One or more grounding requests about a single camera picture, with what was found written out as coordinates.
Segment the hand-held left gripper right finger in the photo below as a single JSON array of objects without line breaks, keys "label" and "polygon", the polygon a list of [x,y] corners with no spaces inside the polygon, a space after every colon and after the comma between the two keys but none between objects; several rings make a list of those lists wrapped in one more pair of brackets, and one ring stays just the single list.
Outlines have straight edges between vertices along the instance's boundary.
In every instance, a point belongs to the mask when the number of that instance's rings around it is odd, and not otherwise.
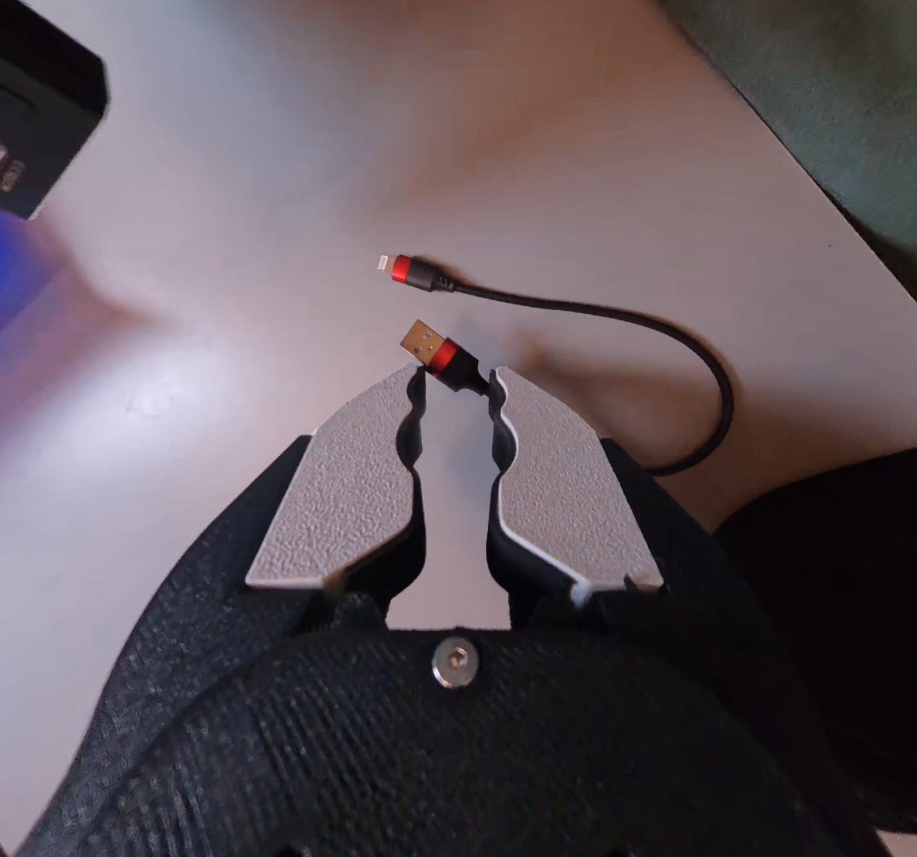
[{"label": "hand-held left gripper right finger", "polygon": [[657,593],[663,576],[593,428],[508,367],[490,373],[487,562],[512,627],[544,598],[583,609],[596,594]]}]

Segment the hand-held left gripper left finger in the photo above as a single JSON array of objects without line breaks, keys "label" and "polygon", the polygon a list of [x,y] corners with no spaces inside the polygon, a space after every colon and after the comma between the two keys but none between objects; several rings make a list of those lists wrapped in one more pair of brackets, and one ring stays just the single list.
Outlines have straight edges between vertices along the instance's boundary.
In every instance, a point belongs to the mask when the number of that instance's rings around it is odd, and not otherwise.
[{"label": "hand-held left gripper left finger", "polygon": [[388,614],[427,556],[416,472],[426,385],[408,364],[315,430],[247,571],[249,588],[361,592]]}]

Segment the black USB hub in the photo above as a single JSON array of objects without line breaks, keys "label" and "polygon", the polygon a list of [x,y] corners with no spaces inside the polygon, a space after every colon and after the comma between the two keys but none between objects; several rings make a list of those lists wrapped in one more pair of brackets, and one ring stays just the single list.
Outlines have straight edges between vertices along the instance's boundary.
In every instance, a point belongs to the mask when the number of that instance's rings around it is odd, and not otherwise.
[{"label": "black USB hub", "polygon": [[108,105],[102,59],[26,3],[1,0],[3,212],[38,212]]}]

